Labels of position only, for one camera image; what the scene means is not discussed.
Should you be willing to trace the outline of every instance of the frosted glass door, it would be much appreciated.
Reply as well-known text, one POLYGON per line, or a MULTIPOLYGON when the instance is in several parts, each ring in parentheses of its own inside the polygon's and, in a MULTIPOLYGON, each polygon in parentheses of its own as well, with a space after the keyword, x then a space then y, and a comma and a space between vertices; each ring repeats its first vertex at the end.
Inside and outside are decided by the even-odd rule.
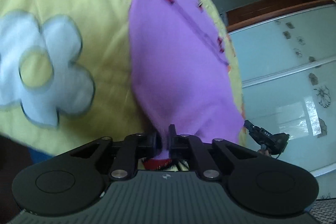
MULTIPOLYGON (((230 35, 243 80, 246 118, 273 134, 290 134, 280 160, 315 175, 322 174, 324 167, 332 170, 336 166, 336 5, 230 35), (316 67, 314 61, 322 65, 316 67)), ((249 135, 247 147, 260 149, 249 135)), ((319 198, 336 198, 336 170, 317 180, 319 198)))
POLYGON ((336 6, 325 5, 231 33, 242 81, 336 55, 335 26, 336 6))

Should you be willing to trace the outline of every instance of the red fabric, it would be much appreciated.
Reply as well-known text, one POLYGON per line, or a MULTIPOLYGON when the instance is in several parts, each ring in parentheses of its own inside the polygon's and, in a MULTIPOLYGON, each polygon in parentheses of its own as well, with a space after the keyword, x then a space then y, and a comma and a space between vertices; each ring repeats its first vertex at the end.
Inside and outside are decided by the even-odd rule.
POLYGON ((171 163, 170 159, 166 160, 147 160, 146 162, 143 163, 143 166, 146 168, 146 170, 157 170, 162 166, 166 166, 171 163))

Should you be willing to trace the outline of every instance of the purple cloth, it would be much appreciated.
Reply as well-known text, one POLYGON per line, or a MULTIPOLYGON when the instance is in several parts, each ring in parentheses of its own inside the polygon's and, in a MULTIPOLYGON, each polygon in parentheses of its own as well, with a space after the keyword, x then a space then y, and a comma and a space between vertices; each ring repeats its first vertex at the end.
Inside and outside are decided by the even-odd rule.
POLYGON ((228 61, 198 0, 132 0, 129 35, 133 91, 164 147, 170 124, 203 142, 238 142, 244 121, 233 102, 228 61))

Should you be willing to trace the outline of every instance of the metal screw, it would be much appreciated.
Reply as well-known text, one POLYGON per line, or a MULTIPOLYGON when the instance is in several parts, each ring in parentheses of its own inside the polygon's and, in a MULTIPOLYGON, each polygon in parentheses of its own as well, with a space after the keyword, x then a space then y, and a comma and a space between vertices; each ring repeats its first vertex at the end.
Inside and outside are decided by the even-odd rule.
POLYGON ((122 169, 117 169, 111 172, 111 176, 116 179, 122 179, 127 176, 127 171, 122 169))
POLYGON ((203 175, 206 177, 206 178, 209 178, 209 179, 214 179, 216 177, 219 176, 219 172, 216 171, 216 170, 206 170, 203 172, 203 175))

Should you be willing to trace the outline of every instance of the blue fabric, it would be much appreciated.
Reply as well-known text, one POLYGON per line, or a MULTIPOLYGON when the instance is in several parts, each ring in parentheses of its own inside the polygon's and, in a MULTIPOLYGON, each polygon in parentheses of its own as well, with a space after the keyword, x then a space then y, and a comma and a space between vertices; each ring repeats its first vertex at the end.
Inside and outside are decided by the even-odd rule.
POLYGON ((29 148, 29 154, 30 158, 33 161, 34 164, 37 164, 39 162, 51 159, 52 156, 44 154, 42 152, 36 151, 34 149, 29 148))
POLYGON ((304 211, 307 212, 307 213, 309 213, 310 210, 313 208, 314 204, 315 204, 315 202, 313 202, 312 205, 308 206, 304 211))

